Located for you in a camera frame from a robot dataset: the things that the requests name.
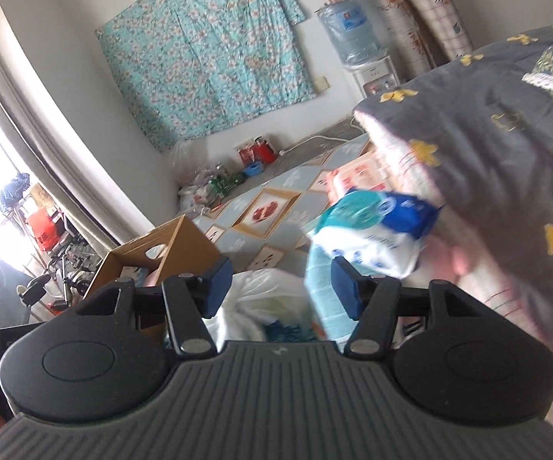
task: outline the concrete floor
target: concrete floor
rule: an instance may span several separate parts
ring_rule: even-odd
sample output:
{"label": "concrete floor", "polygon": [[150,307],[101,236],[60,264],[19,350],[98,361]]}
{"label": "concrete floor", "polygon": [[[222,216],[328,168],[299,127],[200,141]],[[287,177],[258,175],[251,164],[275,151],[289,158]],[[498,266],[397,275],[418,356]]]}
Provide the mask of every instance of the concrete floor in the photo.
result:
{"label": "concrete floor", "polygon": [[[361,128],[354,128],[351,126],[352,118],[345,119],[334,126],[330,126],[316,135],[329,136],[331,138],[342,138],[343,140],[353,140],[358,136],[365,133]],[[272,178],[276,178],[279,175],[293,169],[300,164],[304,164],[306,161],[320,156],[328,150],[335,149],[339,145],[342,145],[343,141],[325,140],[324,138],[312,138],[310,136],[307,141],[302,142],[298,147],[291,150],[284,156],[280,156],[274,163],[270,164],[266,170],[257,176],[247,179],[242,185],[234,188],[229,195],[223,199],[223,203],[228,202],[235,197],[245,193],[252,188],[265,183]]]}

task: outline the wall outlet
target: wall outlet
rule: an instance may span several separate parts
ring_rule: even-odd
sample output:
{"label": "wall outlet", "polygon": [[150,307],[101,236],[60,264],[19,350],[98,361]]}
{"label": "wall outlet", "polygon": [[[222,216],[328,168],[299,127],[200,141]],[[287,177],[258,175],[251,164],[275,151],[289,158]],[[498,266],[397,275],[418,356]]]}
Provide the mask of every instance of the wall outlet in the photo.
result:
{"label": "wall outlet", "polygon": [[325,76],[319,79],[315,79],[312,82],[312,85],[314,86],[315,91],[317,93],[321,93],[325,90],[328,90],[331,87],[330,83],[327,81],[327,78]]}

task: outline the ribbed gray surface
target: ribbed gray surface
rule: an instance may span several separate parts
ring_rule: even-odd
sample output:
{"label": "ribbed gray surface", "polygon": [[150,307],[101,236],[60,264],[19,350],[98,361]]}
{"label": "ribbed gray surface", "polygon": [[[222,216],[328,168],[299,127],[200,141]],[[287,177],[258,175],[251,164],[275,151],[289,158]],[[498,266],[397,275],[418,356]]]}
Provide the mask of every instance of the ribbed gray surface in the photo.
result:
{"label": "ribbed gray surface", "polygon": [[331,343],[229,343],[123,418],[65,427],[17,416],[0,432],[0,459],[548,460],[553,428],[449,424]]}

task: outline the pink package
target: pink package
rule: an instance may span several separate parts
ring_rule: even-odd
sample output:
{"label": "pink package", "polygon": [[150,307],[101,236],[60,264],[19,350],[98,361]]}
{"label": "pink package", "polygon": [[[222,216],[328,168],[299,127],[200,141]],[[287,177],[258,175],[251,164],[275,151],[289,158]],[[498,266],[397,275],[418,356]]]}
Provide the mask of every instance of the pink package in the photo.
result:
{"label": "pink package", "polygon": [[391,190],[387,175],[372,152],[334,169],[326,176],[330,203],[336,204],[352,188],[358,190]]}

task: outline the blue and white package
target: blue and white package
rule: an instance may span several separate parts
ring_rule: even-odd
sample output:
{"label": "blue and white package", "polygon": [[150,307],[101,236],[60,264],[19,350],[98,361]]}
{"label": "blue and white package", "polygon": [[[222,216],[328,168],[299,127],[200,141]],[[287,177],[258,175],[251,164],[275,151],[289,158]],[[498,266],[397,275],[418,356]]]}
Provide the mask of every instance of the blue and white package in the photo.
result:
{"label": "blue and white package", "polygon": [[439,212],[412,195],[357,190],[319,217],[312,241],[332,258],[406,278]]}

